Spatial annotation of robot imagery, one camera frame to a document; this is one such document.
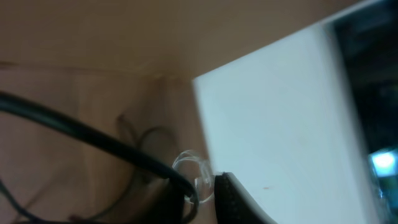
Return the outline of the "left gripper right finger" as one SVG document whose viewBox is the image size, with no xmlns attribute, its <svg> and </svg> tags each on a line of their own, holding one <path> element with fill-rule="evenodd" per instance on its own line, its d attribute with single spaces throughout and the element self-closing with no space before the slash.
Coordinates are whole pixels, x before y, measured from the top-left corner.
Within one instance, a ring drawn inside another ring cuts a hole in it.
<svg viewBox="0 0 398 224">
<path fill-rule="evenodd" d="M 277 224 L 231 172 L 215 176 L 214 196 L 218 224 Z"/>
</svg>

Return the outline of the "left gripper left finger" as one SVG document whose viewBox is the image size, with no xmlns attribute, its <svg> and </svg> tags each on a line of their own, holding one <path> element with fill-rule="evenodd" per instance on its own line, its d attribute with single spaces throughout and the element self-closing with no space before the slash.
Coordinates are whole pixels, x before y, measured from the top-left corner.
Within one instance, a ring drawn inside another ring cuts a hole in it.
<svg viewBox="0 0 398 224">
<path fill-rule="evenodd" d="M 139 224 L 181 224 L 183 220 L 183 191 L 170 180 L 159 182 L 140 208 Z"/>
</svg>

